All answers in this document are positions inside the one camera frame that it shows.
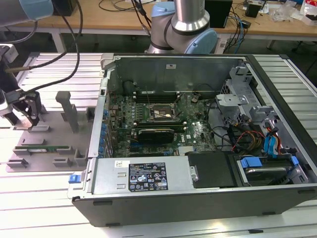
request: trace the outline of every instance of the silver cylinder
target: silver cylinder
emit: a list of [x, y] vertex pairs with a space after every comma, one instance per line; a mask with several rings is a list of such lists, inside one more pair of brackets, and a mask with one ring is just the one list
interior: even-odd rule
[[172, 17], [174, 29], [182, 32], [197, 31], [209, 24], [205, 0], [174, 0], [176, 13]]

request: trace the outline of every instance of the warning label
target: warning label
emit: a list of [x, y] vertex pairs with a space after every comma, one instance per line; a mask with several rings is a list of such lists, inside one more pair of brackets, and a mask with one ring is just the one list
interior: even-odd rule
[[165, 163], [129, 164], [129, 190], [168, 190]]

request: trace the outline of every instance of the black cable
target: black cable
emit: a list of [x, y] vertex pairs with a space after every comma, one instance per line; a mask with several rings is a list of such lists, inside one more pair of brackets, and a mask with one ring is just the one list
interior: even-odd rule
[[207, 84], [207, 83], [200, 83], [198, 84], [194, 89], [193, 89], [193, 92], [196, 92], [198, 90], [198, 87], [202, 86], [202, 85], [206, 85], [208, 86], [211, 90], [214, 91], [214, 88], [210, 86], [210, 84]]
[[38, 29], [38, 22], [35, 21], [33, 30], [26, 37], [23, 37], [22, 39], [14, 40], [14, 41], [0, 42], [0, 44], [18, 44], [18, 43], [25, 42], [25, 41], [29, 40], [35, 34], [37, 29]]
[[234, 9], [233, 9], [232, 6], [231, 6], [231, 9], [232, 9], [232, 11], [230, 11], [230, 13], [232, 13], [232, 14], [234, 15], [234, 17], [235, 17], [234, 20], [235, 20], [235, 22], [236, 22], [237, 27], [236, 27], [236, 31], [235, 31], [233, 37], [230, 39], [228, 45], [227, 45], [226, 48], [224, 49], [224, 52], [225, 52], [226, 50], [229, 50], [232, 46], [234, 46], [234, 45], [237, 43], [238, 37], [237, 37], [237, 39], [236, 39], [235, 37], [236, 37], [236, 35], [237, 35], [238, 32], [239, 32], [239, 33], [238, 33], [238, 36], [240, 35], [240, 30], [241, 30], [241, 29], [240, 29], [240, 23], [239, 23], [239, 20], [238, 20], [238, 18], [240, 18], [240, 17], [238, 16], [238, 14], [235, 13], [235, 11], [234, 11]]
[[83, 17], [83, 10], [82, 10], [82, 7], [79, 3], [78, 0], [75, 0], [77, 2], [77, 5], [78, 5], [78, 10], [79, 10], [79, 13], [80, 13], [80, 26], [79, 26], [79, 31], [78, 31], [78, 35], [76, 37], [76, 41], [72, 43], [72, 45], [65, 51], [63, 52], [62, 54], [60, 54], [59, 56], [57, 56], [56, 58], [50, 60], [50, 61], [47, 61], [45, 63], [42, 63], [42, 64], [38, 64], [38, 65], [32, 65], [32, 66], [28, 66], [28, 67], [18, 67], [18, 68], [9, 68], [6, 70], [6, 72], [20, 72], [20, 71], [27, 71], [27, 70], [31, 70], [31, 69], [35, 69], [35, 68], [41, 68], [41, 67], [44, 67], [44, 66], [47, 66], [49, 64], [52, 64], [56, 61], [58, 61], [59, 59], [61, 59], [62, 57], [64, 57], [70, 50], [72, 50], [76, 44], [76, 42], [78, 41], [78, 39], [80, 38], [81, 36], [81, 33], [83, 31], [83, 22], [84, 22], [84, 17]]
[[143, 25], [143, 22], [142, 22], [141, 19], [140, 19], [138, 10], [137, 10], [137, 8], [136, 8], [136, 6], [135, 6], [134, 0], [131, 0], [131, 2], [132, 2], [132, 5], [133, 5], [133, 8], [134, 8], [134, 11], [135, 11], [135, 13], [137, 14], [137, 17], [138, 17], [138, 19], [139, 19], [139, 22], [141, 23], [141, 25]]
[[111, 11], [111, 12], [114, 12], [114, 11], [126, 11], [126, 10], [130, 10], [130, 9], [133, 9], [133, 7], [129, 7], [129, 8], [126, 8], [126, 9], [122, 9], [122, 10], [111, 10], [111, 9], [106, 9], [106, 8], [103, 8], [101, 6], [101, 3], [103, 3], [105, 0], [101, 0], [98, 4], [99, 8], [101, 8], [102, 10], [105, 10], [105, 11]]
[[56, 7], [56, 5], [54, 4], [53, 2], [53, 5], [56, 9], [56, 11], [58, 12], [58, 14], [63, 18], [64, 22], [66, 23], [67, 27], [69, 28], [69, 31], [71, 32], [71, 35], [73, 37], [73, 40], [74, 40], [74, 43], [75, 43], [75, 47], [76, 47], [76, 52], [77, 52], [77, 62], [76, 62], [76, 65], [75, 65], [75, 68], [73, 70], [73, 72], [67, 76], [66, 78], [64, 79], [61, 79], [61, 80], [57, 80], [57, 81], [54, 81], [54, 82], [51, 82], [51, 83], [47, 83], [47, 84], [43, 84], [43, 85], [40, 85], [38, 87], [35, 87], [35, 88], [32, 88], [28, 91], [25, 92], [25, 94], [29, 94], [29, 93], [32, 93], [32, 92], [35, 92], [36, 90], [39, 90], [41, 88], [46, 88], [46, 87], [49, 87], [51, 85], [54, 85], [54, 84], [58, 84], [58, 83], [62, 83], [62, 82], [65, 82], [67, 80], [69, 80], [72, 76], [74, 76], [74, 74], [77, 72], [77, 69], [78, 69], [78, 66], [79, 66], [79, 62], [80, 62], [80, 53], [79, 53], [79, 49], [78, 49], [78, 44], [77, 44], [77, 41], [76, 41], [76, 37], [75, 37], [75, 34], [74, 34], [74, 31], [73, 29], [71, 28], [71, 26], [69, 25], [69, 22], [67, 21], [67, 19], [60, 13], [60, 10], [58, 9], [58, 7]]
[[17, 37], [16, 34], [13, 31], [11, 31], [7, 26], [5, 26], [5, 29], [7, 29], [8, 32], [13, 35], [13, 40], [15, 40], [15, 38]]
[[[216, 129], [216, 128], [223, 128], [223, 129], [224, 129], [224, 128], [226, 128], [225, 126], [215, 126], [214, 128], [212, 128], [211, 125], [210, 125], [210, 123], [209, 123], [209, 112], [210, 112], [210, 109], [211, 109], [211, 105], [215, 102], [215, 100], [216, 100], [216, 98], [214, 98], [214, 100], [211, 101], [211, 102], [209, 103], [209, 106], [208, 106], [208, 110], [207, 110], [207, 125], [208, 125], [209, 129], [210, 129], [216, 136], [220, 137], [221, 139], [225, 140], [226, 142], [228, 142], [230, 145], [233, 146], [232, 142], [231, 142], [229, 139], [224, 138], [224, 136], [219, 135], [217, 132], [214, 131], [214, 129]], [[248, 150], [247, 148], [244, 148], [244, 147], [242, 147], [242, 146], [239, 145], [239, 144], [235, 144], [235, 146], [236, 146], [237, 148], [239, 148], [239, 149], [242, 149], [242, 150], [246, 150], [246, 151]]]
[[[101, 6], [101, 3], [103, 3], [105, 0], [101, 0], [98, 4], [99, 8], [102, 9], [102, 10], [105, 10], [105, 11], [110, 11], [110, 12], [116, 12], [116, 11], [127, 11], [127, 10], [132, 10], [133, 7], [129, 7], [129, 8], [125, 8], [125, 9], [118, 9], [118, 10], [111, 10], [111, 9], [106, 9], [104, 7]], [[149, 4], [149, 3], [152, 3], [156, 0], [152, 0], [152, 1], [149, 1], [149, 2], [146, 2], [144, 4]]]
[[141, 0], [139, 0], [139, 2], [137, 2], [136, 0], [132, 0], [132, 1], [134, 1], [135, 6], [138, 9], [139, 13], [144, 17], [144, 19], [146, 20], [149, 28], [151, 29], [151, 27], [152, 27], [151, 24], [150, 24], [151, 20], [149, 20], [149, 18], [147, 16], [147, 12], [143, 8], [142, 1]]
[[312, 69], [313, 65], [317, 62], [317, 59], [308, 67], [308, 69], [305, 72], [305, 75], [308, 74], [308, 72]]

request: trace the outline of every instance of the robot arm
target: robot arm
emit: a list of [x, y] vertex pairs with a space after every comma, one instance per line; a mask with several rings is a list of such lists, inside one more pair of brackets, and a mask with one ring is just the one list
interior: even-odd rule
[[[12, 24], [37, 21], [53, 14], [51, 0], [1, 0], [0, 27]], [[0, 44], [0, 116], [7, 118], [12, 125], [19, 123], [12, 108], [21, 112], [30, 122], [39, 122], [41, 99], [38, 92], [24, 94], [13, 73], [7, 73], [7, 64], [12, 63], [18, 53], [13, 45]]]
[[52, 14], [51, 0], [1, 0], [0, 27], [37, 21]]
[[217, 43], [209, 27], [205, 0], [174, 0], [157, 3], [152, 10], [152, 54], [209, 54]]

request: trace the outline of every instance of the wire bundle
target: wire bundle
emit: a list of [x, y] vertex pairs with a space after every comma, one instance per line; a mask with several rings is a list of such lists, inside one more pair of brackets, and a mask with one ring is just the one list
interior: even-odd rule
[[232, 147], [232, 150], [231, 151], [234, 151], [235, 148], [236, 148], [236, 145], [238, 144], [238, 142], [243, 138], [244, 135], [249, 135], [252, 139], [252, 142], [251, 144], [249, 145], [249, 147], [246, 149], [246, 152], [250, 152], [254, 149], [257, 149], [257, 148], [260, 148], [262, 146], [262, 141], [263, 141], [263, 138], [264, 135], [258, 131], [255, 131], [255, 130], [247, 130], [247, 131], [244, 131], [240, 137], [238, 138], [237, 142], [235, 143], [235, 145]]
[[237, 27], [236, 27], [236, 31], [235, 31], [233, 37], [230, 39], [230, 41], [228, 42], [228, 45], [224, 49], [224, 52], [226, 50], [229, 50], [233, 46], [237, 46], [235, 51], [234, 51], [234, 53], [236, 54], [238, 52], [242, 42], [244, 41], [246, 34], [248, 33], [248, 29], [243, 28], [242, 21], [241, 21], [239, 15], [235, 13], [232, 6], [231, 6], [231, 9], [232, 9], [232, 11], [230, 11], [230, 13], [232, 15], [230, 15], [229, 17], [235, 20]]
[[[268, 131], [269, 133], [272, 132], [271, 128], [267, 127], [266, 129], [267, 129], [267, 131]], [[280, 155], [280, 154], [281, 154], [281, 144], [282, 144], [282, 140], [281, 140], [281, 138], [279, 138], [279, 137], [277, 136], [276, 132], [273, 133], [273, 136], [274, 136], [274, 137], [276, 138], [276, 140], [277, 140], [277, 152], [278, 152], [278, 154]]]

